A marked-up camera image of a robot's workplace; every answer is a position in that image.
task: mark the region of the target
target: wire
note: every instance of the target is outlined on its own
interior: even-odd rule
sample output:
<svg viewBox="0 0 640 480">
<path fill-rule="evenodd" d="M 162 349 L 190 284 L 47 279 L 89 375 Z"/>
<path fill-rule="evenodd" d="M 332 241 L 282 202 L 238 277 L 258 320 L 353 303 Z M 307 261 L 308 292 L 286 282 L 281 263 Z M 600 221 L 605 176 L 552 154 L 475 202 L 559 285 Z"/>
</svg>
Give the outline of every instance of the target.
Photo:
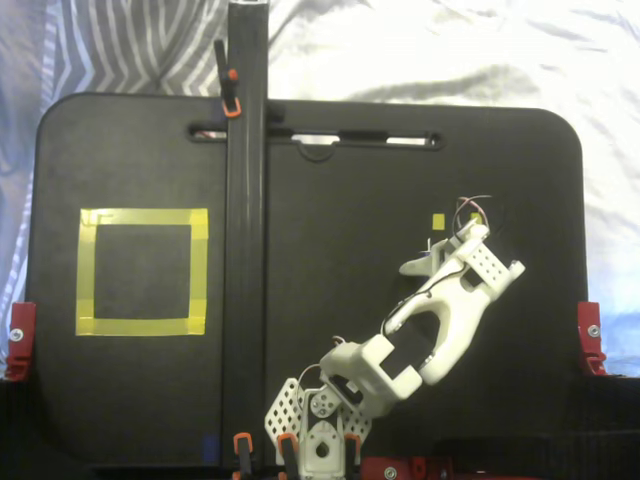
<svg viewBox="0 0 640 480">
<path fill-rule="evenodd" d="M 411 295 L 409 295 L 407 298 L 405 298 L 404 300 L 402 300 L 400 303 L 398 303 L 393 310 L 391 310 L 391 312 L 386 316 L 386 318 L 384 320 L 382 320 L 382 324 L 380 324 L 380 334 L 384 335 L 385 337 L 387 336 L 384 333 L 384 324 L 387 323 L 387 321 L 398 311 L 400 310 L 400 308 L 402 308 L 402 306 L 407 303 L 409 300 L 411 300 L 413 297 L 420 295 L 420 294 L 425 294 L 428 295 L 431 293 L 431 290 L 433 290 L 433 288 L 438 285 L 439 283 L 443 282 L 444 280 L 446 280 L 447 278 L 453 277 L 454 275 L 458 275 L 459 273 L 464 272 L 464 270 L 466 269 L 466 265 L 464 265 L 460 270 L 457 270 L 455 272 L 451 272 L 448 273 L 447 275 L 445 275 L 444 277 L 436 280 L 433 285 L 431 285 L 429 288 L 427 288 L 426 290 L 418 290 L 415 293 L 412 293 Z"/>
<path fill-rule="evenodd" d="M 309 365 L 307 368 L 305 368 L 302 373 L 300 374 L 300 376 L 298 377 L 298 388 L 296 389 L 296 398 L 298 399 L 298 403 L 302 404 L 303 400 L 300 398 L 300 383 L 302 382 L 302 377 L 304 377 L 304 375 L 311 370 L 312 368 L 320 368 L 320 364 L 319 363 L 313 363 L 311 365 Z"/>
<path fill-rule="evenodd" d="M 489 228 L 489 218 L 487 217 L 487 214 L 482 209 L 482 207 L 480 207 L 480 205 L 474 202 L 474 200 L 478 200 L 481 198 L 493 198 L 493 196 L 492 195 L 475 195 L 473 197 L 458 197 L 458 200 L 456 201 L 456 203 L 462 201 L 462 205 L 457 207 L 456 213 L 453 214 L 453 220 L 451 221 L 451 233 L 458 240 L 462 241 L 460 236 L 458 235 L 458 231 L 456 230 L 456 223 L 460 226 L 460 228 L 462 228 L 459 220 L 459 216 L 462 210 L 464 209 L 464 207 L 466 207 L 467 205 L 471 205 L 478 211 L 478 213 L 482 217 L 482 221 L 487 226 L 487 228 Z"/>
</svg>

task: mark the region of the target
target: white robotic arm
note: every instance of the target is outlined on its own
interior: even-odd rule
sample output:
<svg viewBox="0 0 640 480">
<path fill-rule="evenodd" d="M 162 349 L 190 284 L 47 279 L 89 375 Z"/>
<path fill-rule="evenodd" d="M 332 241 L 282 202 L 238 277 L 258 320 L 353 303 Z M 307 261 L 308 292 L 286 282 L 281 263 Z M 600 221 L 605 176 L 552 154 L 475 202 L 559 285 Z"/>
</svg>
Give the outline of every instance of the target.
<svg viewBox="0 0 640 480">
<path fill-rule="evenodd" d="M 433 385 L 451 370 L 469 347 L 485 308 L 524 272 L 520 262 L 506 267 L 498 260 L 484 245 L 488 235 L 485 225 L 471 220 L 424 258 L 405 263 L 401 274 L 429 280 L 383 321 L 380 334 L 362 344 L 341 343 L 320 360 L 322 388 L 302 390 L 296 379 L 285 382 L 265 417 L 278 464 L 285 460 L 279 441 L 285 435 L 296 443 L 300 478 L 344 478 L 349 470 L 346 436 L 357 440 L 352 461 L 358 463 L 371 420 L 386 415 L 423 382 Z M 411 332 L 398 335 L 425 312 L 440 322 L 433 348 L 416 343 L 413 337 L 419 335 Z M 393 371 L 386 362 L 392 353 L 401 362 L 398 369 L 396 359 Z"/>
</svg>

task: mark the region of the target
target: black vertical beam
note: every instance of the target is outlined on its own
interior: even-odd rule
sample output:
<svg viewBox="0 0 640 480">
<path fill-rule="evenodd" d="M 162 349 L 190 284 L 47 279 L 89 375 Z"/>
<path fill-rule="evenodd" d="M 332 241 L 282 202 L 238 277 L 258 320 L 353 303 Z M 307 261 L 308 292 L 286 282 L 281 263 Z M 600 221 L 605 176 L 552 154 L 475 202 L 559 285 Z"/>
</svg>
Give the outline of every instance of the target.
<svg viewBox="0 0 640 480">
<path fill-rule="evenodd" d="M 233 436 L 253 434 L 262 458 L 265 311 L 266 0 L 231 0 L 229 68 L 238 72 L 242 115 L 227 133 L 222 462 L 234 460 Z"/>
</svg>

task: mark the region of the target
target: screw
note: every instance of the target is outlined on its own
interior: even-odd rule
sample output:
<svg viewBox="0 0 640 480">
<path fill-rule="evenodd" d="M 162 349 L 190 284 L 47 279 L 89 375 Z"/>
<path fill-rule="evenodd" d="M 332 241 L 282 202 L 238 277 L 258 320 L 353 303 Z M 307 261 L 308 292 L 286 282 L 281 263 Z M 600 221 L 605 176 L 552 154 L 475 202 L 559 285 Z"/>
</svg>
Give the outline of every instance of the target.
<svg viewBox="0 0 640 480">
<path fill-rule="evenodd" d="M 398 476 L 398 471 L 393 467 L 387 467 L 384 469 L 384 478 L 387 480 L 395 480 Z"/>
<path fill-rule="evenodd" d="M 13 330 L 11 330 L 11 332 L 9 332 L 9 340 L 11 340 L 12 342 L 19 342 L 23 338 L 24 332 L 19 328 L 14 328 Z"/>
<path fill-rule="evenodd" d="M 597 325 L 591 325 L 588 329 L 587 329 L 587 333 L 589 334 L 590 337 L 599 337 L 600 336 L 600 329 L 598 328 Z"/>
</svg>

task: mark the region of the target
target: small yellow tape piece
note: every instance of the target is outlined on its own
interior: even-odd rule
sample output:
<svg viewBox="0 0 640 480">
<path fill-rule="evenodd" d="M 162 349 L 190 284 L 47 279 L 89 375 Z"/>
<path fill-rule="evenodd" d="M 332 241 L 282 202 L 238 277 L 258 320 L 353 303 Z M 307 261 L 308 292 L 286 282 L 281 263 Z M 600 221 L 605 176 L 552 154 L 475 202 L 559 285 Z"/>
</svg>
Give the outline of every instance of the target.
<svg viewBox="0 0 640 480">
<path fill-rule="evenodd" d="M 98 225 L 190 225 L 189 317 L 95 318 L 95 262 Z M 209 212 L 197 209 L 98 208 L 80 211 L 76 286 L 76 335 L 204 335 L 207 314 Z"/>
<path fill-rule="evenodd" d="M 445 217 L 444 213 L 433 214 L 433 230 L 444 230 Z"/>
</svg>

